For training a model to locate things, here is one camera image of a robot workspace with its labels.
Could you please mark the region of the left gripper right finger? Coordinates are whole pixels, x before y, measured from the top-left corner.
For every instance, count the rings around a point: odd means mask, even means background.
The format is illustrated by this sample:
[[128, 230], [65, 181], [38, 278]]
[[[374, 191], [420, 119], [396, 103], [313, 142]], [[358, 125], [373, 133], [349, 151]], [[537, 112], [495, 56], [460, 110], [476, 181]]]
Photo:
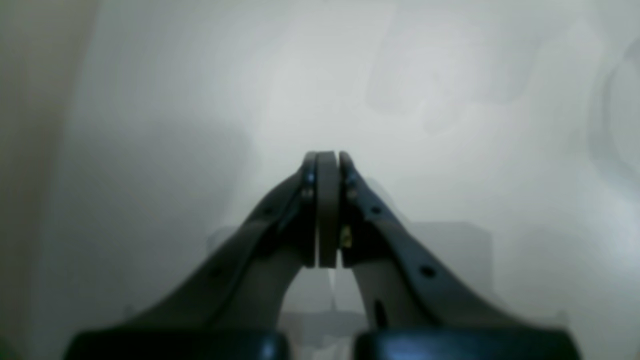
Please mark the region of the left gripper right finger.
[[489, 303], [416, 240], [346, 153], [318, 154], [318, 266], [352, 271], [369, 330], [355, 360], [579, 360], [566, 330]]

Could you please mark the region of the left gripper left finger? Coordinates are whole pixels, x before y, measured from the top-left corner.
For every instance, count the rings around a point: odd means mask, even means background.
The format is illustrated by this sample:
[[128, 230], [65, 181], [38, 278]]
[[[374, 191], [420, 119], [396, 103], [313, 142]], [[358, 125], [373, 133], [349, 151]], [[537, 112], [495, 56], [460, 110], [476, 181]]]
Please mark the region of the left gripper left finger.
[[141, 314], [79, 333], [66, 360], [285, 360], [276, 329], [298, 272], [315, 264], [317, 152], [270, 190], [188, 279]]

